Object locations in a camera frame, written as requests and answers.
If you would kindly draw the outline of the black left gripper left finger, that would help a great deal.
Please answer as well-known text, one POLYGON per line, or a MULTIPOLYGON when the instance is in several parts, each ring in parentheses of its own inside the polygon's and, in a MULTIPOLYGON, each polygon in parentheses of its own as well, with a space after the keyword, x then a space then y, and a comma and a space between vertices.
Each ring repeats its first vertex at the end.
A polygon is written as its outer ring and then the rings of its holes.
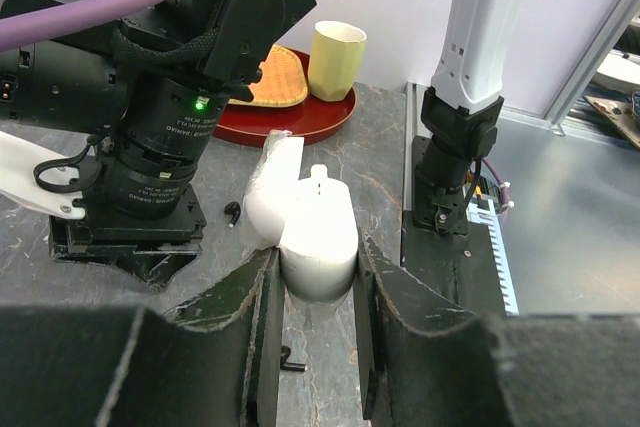
POLYGON ((5 426, 272 426, 284 284, 276 250, 161 315, 143 306, 1 311, 5 426))

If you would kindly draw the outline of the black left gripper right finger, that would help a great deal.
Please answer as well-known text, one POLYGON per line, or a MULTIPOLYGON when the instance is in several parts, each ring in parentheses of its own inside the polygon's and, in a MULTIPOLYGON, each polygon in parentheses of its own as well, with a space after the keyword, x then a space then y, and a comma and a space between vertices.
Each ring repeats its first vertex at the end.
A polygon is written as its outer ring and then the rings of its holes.
POLYGON ((475 315, 368 236, 353 285, 363 417, 374 426, 635 426, 635 315, 475 315))

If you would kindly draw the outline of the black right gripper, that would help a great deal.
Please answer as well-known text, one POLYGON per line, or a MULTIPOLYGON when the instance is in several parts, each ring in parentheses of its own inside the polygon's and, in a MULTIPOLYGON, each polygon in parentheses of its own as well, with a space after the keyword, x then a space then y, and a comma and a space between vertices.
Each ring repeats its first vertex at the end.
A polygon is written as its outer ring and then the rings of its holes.
POLYGON ((163 218, 133 217, 111 206, 96 188, 76 203, 85 209, 83 219, 49 218, 49 254, 54 261, 119 269, 162 292, 203 252, 206 220, 191 186, 163 218))

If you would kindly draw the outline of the white earbud charging case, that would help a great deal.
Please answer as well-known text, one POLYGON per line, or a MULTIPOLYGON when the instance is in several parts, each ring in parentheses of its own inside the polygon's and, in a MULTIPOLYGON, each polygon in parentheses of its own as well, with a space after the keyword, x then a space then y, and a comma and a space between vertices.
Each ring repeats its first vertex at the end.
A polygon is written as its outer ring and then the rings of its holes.
POLYGON ((258 249, 276 247, 285 285, 309 303, 333 303, 351 288, 359 243, 351 194, 301 192, 304 139, 271 131, 242 200, 244 224, 258 249))

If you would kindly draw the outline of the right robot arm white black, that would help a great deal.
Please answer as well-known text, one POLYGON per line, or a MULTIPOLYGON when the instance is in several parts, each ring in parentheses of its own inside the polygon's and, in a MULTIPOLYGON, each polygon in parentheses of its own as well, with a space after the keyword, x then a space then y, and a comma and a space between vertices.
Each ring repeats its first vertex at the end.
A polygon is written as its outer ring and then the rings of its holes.
MULTIPOLYGON (((521 0, 452 0, 425 94, 431 131, 414 164, 416 228, 438 243, 466 210, 493 147, 521 0)), ((191 187, 227 105, 254 99, 276 41, 316 0, 1 0, 1 115, 83 134, 64 158, 3 134, 1 191, 50 218, 57 257, 164 287, 199 254, 191 187)))

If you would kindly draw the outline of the black earbud right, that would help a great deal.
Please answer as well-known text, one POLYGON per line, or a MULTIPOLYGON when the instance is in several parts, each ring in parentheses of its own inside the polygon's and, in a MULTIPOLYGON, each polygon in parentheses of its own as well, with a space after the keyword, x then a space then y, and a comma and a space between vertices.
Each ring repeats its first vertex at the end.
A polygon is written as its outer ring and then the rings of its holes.
POLYGON ((230 202, 224 207, 224 214, 228 217, 228 227, 234 228, 241 216, 241 205, 236 202, 230 202))

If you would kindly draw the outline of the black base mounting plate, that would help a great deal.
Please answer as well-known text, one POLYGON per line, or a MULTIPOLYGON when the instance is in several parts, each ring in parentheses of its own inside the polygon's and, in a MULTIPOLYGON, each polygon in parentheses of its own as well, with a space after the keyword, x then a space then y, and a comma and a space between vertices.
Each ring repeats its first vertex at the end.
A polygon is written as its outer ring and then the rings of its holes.
POLYGON ((467 194, 480 176, 469 172, 454 189, 438 189, 420 178, 430 139, 416 136, 407 168, 402 215, 401 266, 457 308, 507 315, 488 228, 467 218, 480 195, 467 194))

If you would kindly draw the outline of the red lacquer round tray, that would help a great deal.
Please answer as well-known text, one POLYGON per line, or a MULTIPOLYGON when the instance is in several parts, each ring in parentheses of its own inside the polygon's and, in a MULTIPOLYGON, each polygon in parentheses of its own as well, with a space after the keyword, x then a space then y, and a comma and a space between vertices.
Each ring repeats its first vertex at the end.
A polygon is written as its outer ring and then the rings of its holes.
MULTIPOLYGON (((300 58, 307 80, 309 55, 292 51, 300 58)), ((308 97, 302 103, 288 108, 260 108, 229 103, 214 130, 214 136, 239 145, 261 147, 271 131, 287 130, 311 145, 337 133, 354 114, 356 105, 354 89, 338 102, 325 102, 309 90, 308 97)))

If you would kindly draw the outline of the woven bamboo tray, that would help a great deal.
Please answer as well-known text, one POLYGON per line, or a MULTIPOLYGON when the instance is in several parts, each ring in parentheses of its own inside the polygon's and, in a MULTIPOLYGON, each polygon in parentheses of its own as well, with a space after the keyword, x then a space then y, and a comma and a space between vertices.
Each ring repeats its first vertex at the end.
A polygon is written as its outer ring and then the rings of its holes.
POLYGON ((231 105, 260 108, 288 108, 302 103, 309 88, 300 58, 288 48, 274 45, 260 64, 262 78, 251 84, 251 102, 231 99, 231 105))

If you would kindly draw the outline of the pale yellow cup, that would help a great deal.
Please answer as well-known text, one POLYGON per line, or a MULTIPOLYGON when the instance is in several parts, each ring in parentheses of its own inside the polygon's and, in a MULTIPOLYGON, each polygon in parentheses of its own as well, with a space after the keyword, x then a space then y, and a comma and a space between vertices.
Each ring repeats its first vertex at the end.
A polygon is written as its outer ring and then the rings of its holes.
POLYGON ((367 34, 339 21, 319 21, 314 26, 308 65, 311 93, 325 101, 338 102, 352 89, 364 56, 367 34))

